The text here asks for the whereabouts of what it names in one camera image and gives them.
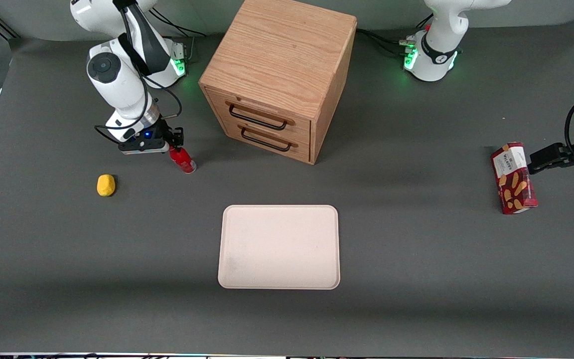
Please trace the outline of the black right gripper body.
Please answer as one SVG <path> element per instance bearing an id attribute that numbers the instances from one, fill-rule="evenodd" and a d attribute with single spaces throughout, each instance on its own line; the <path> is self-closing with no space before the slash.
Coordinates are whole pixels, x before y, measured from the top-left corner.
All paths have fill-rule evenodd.
<path id="1" fill-rule="evenodd" d="M 167 124 L 154 124 L 134 133 L 127 141 L 127 147 L 163 147 L 165 134 L 173 133 Z"/>

